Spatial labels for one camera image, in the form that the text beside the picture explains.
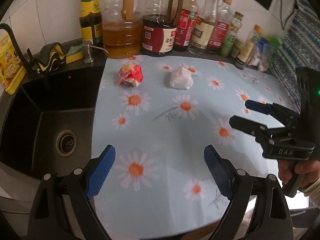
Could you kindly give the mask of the right hand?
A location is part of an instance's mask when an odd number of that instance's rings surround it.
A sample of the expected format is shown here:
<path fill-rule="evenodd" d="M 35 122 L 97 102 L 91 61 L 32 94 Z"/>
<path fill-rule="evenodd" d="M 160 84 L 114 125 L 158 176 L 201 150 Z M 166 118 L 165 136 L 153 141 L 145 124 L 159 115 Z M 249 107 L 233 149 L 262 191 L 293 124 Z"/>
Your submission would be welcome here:
<path fill-rule="evenodd" d="M 289 162 L 285 160 L 278 160 L 278 177 L 287 184 L 292 177 L 292 172 L 289 170 Z M 305 188 L 314 183 L 319 178 L 320 162 L 318 160 L 301 161 L 295 166 L 296 174 L 304 174 L 300 188 Z"/>

